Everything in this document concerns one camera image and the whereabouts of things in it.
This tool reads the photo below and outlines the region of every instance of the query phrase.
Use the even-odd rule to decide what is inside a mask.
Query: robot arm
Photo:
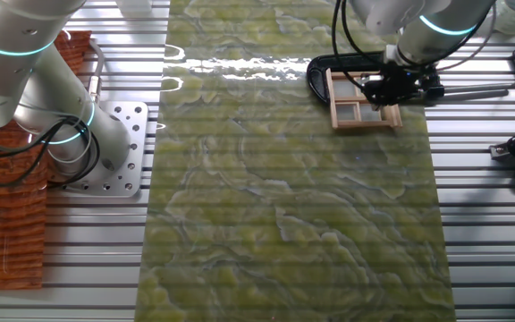
[[[460,48],[486,17],[494,0],[350,0],[367,28],[377,35],[402,28],[395,46],[379,59],[360,52],[375,65],[381,80],[364,82],[362,91],[374,109],[411,98],[440,98],[443,86],[435,65]],[[348,72],[363,72],[343,66]]]
[[[36,133],[75,115],[89,133],[81,135],[75,126],[61,128],[50,140],[48,151],[56,161],[51,168],[56,177],[74,180],[86,173],[86,181],[99,182],[124,164],[130,135],[120,120],[99,107],[97,78],[89,93],[53,46],[85,2],[0,0],[0,127],[14,118]]]

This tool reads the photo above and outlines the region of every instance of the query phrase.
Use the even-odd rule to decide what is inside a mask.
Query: black cable
[[[345,71],[345,67],[339,57],[339,52],[337,50],[337,19],[339,17],[339,8],[340,8],[341,0],[337,0],[335,5],[335,11],[333,12],[333,22],[331,25],[331,45],[333,46],[333,53],[335,55],[335,59],[339,64],[339,67],[343,70],[343,74],[353,85],[357,86],[361,91],[363,91],[363,86],[359,84],[356,80],[354,80],[347,71]]]
[[[91,135],[92,135],[92,139],[89,138],[89,140],[93,140],[93,143],[95,144],[95,151],[96,151],[95,158],[94,158],[92,164],[90,162],[90,157],[89,157],[87,164],[84,167],[82,167],[76,174],[74,174],[71,179],[66,180],[65,182],[49,182],[49,186],[48,186],[49,189],[61,188],[64,185],[75,183],[75,182],[83,179],[87,175],[89,175],[95,169],[95,167],[98,164],[98,160],[100,160],[100,147],[98,145],[97,137],[95,137],[95,134],[91,134]]]
[[[74,116],[68,116],[67,118],[63,119],[60,123],[58,124],[61,124],[61,126],[63,125],[66,125],[68,122],[71,122],[72,121],[72,118],[74,118]],[[38,144],[40,143],[43,143],[44,140],[48,139],[48,140],[52,140],[53,138],[49,138],[49,135],[51,134],[51,129],[49,129],[49,131],[47,131],[47,133],[44,133],[43,135],[40,135],[34,143],[30,143],[30,145],[26,148],[21,148],[17,151],[12,151],[12,152],[0,152],[0,157],[14,157],[14,156],[17,156],[18,154],[21,154],[23,152],[27,152],[29,151],[30,149],[36,147]]]
[[[83,135],[83,138],[84,138],[84,134],[86,133],[88,140],[91,140],[91,137],[89,135],[89,133],[90,133],[89,127],[85,123],[79,122],[78,118],[76,118],[74,116],[67,116],[61,122],[57,123],[51,129],[49,129],[49,131],[47,133],[45,133],[45,134],[40,136],[40,138],[38,139],[38,142],[40,143],[40,142],[42,142],[44,140],[45,143],[43,144],[43,148],[39,152],[37,158],[35,159],[33,164],[30,166],[30,168],[27,169],[27,171],[25,171],[25,173],[22,174],[21,176],[19,176],[17,179],[15,179],[15,180],[13,180],[11,182],[0,183],[0,188],[6,188],[6,187],[15,186],[15,185],[21,183],[29,175],[31,175],[33,173],[33,171],[35,170],[35,168],[38,166],[39,162],[41,161],[41,159],[43,158],[45,153],[47,152],[48,146],[51,144],[51,141],[52,141],[53,137],[65,125],[75,125],[75,126],[79,127],[79,132]],[[92,138],[95,139],[95,144],[96,144],[97,152],[98,152],[98,143],[96,141],[96,138],[95,138],[94,134],[91,134],[91,135],[92,135]],[[12,157],[12,156],[18,155],[20,153],[23,153],[23,152],[26,152],[26,151],[30,150],[31,148],[35,148],[37,145],[38,145],[38,143],[36,143],[35,145],[31,145],[31,146],[29,146],[29,147],[27,147],[25,149],[19,150],[19,151],[8,152],[8,153],[0,153],[0,158],[1,157]],[[99,159],[99,156],[98,156],[98,153],[97,153],[97,157],[96,157],[96,160],[95,160],[93,166],[91,166],[90,169],[89,169],[89,164],[87,164],[83,168],[83,170],[80,171],[80,178],[75,180],[75,182],[80,180],[82,177],[86,176],[87,174],[89,174],[90,171],[92,171],[92,169],[94,169],[94,167],[97,165],[98,159]]]
[[[347,0],[342,0],[341,21],[343,25],[343,30],[345,31],[345,37],[347,38],[347,40],[349,40],[350,46],[353,47],[353,49],[355,49],[357,53],[362,55],[363,58],[367,59],[369,62],[378,65],[381,69],[385,68],[385,63],[378,61],[375,58],[367,55],[364,51],[361,50],[361,48],[359,48],[359,46],[357,46],[357,44],[353,40],[353,37],[350,35],[349,26],[347,25]]]
[[[41,149],[41,151],[39,151],[39,154],[37,155],[37,158],[35,159],[33,164],[29,167],[29,169],[27,169],[27,171],[25,171],[24,174],[22,174],[17,179],[15,179],[15,180],[13,180],[11,182],[0,183],[0,188],[13,187],[13,186],[21,183],[28,176],[30,176],[31,173],[33,173],[35,168],[38,166],[38,164],[41,161],[41,159],[43,158],[43,156],[45,155],[45,152],[46,152],[49,144],[51,143],[51,139],[59,132],[59,130],[61,130],[61,128],[63,127],[63,125],[65,125],[67,123],[67,121],[68,121],[68,119],[64,119],[62,122],[54,125],[51,128],[51,130],[49,130],[49,132],[46,135],[43,135],[43,137],[47,137],[48,136],[49,138],[48,138],[47,141],[45,141],[45,144],[43,145],[43,148]]]

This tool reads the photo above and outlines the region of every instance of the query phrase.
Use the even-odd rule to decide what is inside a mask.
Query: bolt hole
[[[35,36],[35,35],[37,35],[38,31],[37,30],[24,30],[23,33],[25,35]]]

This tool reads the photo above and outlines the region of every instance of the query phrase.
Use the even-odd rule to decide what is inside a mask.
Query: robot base
[[[76,197],[129,198],[140,190],[142,160],[146,144],[148,107],[142,102],[101,102],[101,108],[118,118],[131,136],[129,155],[124,165],[100,182],[86,182],[84,179],[63,186],[63,190],[50,191],[50,195],[68,193]]]

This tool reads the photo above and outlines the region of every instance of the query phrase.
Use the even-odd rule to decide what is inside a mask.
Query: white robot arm
[[[387,35],[404,28],[385,61],[399,65],[435,63],[486,17],[494,0],[352,0],[367,28]]]
[[[131,143],[127,128],[99,107],[53,46],[85,2],[0,0],[0,127],[14,118],[24,128],[42,132],[60,115],[76,115],[89,133],[64,126],[49,145],[55,159],[63,162],[52,167],[57,177],[86,173],[85,182],[92,182],[121,168]],[[93,168],[84,171],[89,163]]]

